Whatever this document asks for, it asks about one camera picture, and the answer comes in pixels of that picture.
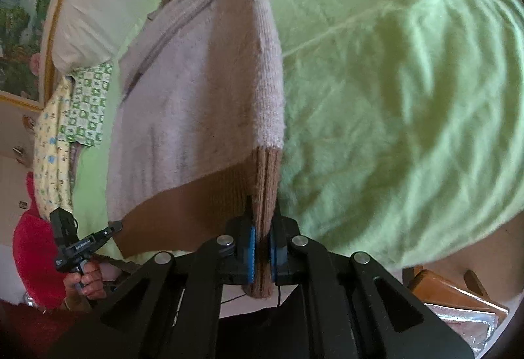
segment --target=painting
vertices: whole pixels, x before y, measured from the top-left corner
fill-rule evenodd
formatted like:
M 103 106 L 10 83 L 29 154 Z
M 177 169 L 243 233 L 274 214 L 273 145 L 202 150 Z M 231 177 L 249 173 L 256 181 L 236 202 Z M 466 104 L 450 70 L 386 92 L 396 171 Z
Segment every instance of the painting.
M 0 100 L 32 110 L 45 105 L 40 44 L 51 0 L 0 0 Z

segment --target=red towel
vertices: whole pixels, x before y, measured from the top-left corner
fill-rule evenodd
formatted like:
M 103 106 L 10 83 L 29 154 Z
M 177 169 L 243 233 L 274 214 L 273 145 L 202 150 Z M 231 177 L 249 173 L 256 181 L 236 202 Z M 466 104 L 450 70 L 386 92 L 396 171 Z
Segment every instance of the red towel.
M 22 352 L 27 350 L 33 352 L 37 358 L 47 357 L 49 349 L 56 340 L 78 318 L 82 317 L 82 313 L 69 312 L 67 310 L 55 310 L 53 314 L 43 314 L 39 310 L 28 307 L 25 304 L 14 306 L 1 300 L 0 307 L 5 310 L 7 323 L 10 325 L 11 331 L 14 331 L 17 335 L 17 338 L 15 338 L 8 333 L 10 342 L 15 347 L 18 347 L 17 344 L 22 343 L 23 345 L 18 348 Z M 0 344 L 0 357 L 2 359 L 10 359 L 12 357 L 4 354 L 4 348 L 6 347 Z M 74 352 L 71 352 L 71 358 L 74 359 L 74 357 Z
M 57 308 L 66 296 L 65 275 L 54 269 L 57 248 L 51 223 L 38 214 L 33 173 L 27 173 L 26 187 L 31 208 L 20 218 L 12 239 L 12 252 L 27 293 L 39 306 Z

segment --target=checkered cloth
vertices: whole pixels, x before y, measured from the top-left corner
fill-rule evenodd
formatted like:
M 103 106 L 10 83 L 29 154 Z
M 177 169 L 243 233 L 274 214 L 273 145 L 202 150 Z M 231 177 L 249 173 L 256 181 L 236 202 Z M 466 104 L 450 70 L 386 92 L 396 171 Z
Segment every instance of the checkered cloth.
M 102 127 L 106 96 L 113 67 L 102 63 L 96 67 L 74 70 L 70 76 L 75 80 L 71 108 L 60 125 L 59 140 L 78 142 L 82 145 L 98 145 L 102 141 Z

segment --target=wooden chair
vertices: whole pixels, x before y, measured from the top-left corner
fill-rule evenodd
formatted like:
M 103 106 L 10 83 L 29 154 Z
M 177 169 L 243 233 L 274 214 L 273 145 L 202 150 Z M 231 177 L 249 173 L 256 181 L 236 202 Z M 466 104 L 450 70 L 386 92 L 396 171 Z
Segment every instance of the wooden chair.
M 472 270 L 468 270 L 464 274 L 464 282 L 468 289 L 460 288 L 453 282 L 435 272 L 424 269 L 422 266 L 414 267 L 413 274 L 415 277 L 406 285 L 423 303 L 491 312 L 498 316 L 498 325 L 509 314 L 507 307 L 489 298 L 486 289 Z

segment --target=bed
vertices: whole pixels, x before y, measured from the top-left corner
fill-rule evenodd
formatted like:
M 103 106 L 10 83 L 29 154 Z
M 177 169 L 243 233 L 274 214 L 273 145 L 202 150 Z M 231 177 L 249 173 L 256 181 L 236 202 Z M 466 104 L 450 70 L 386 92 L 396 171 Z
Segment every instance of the bed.
M 46 70 L 117 63 L 158 2 L 61 0 Z M 522 0 L 271 4 L 285 58 L 279 198 L 302 233 L 393 269 L 451 254 L 524 209 Z M 82 150 L 75 175 L 79 236 L 107 223 L 116 82 L 107 102 L 102 143 Z M 114 243 L 103 253 L 121 258 Z

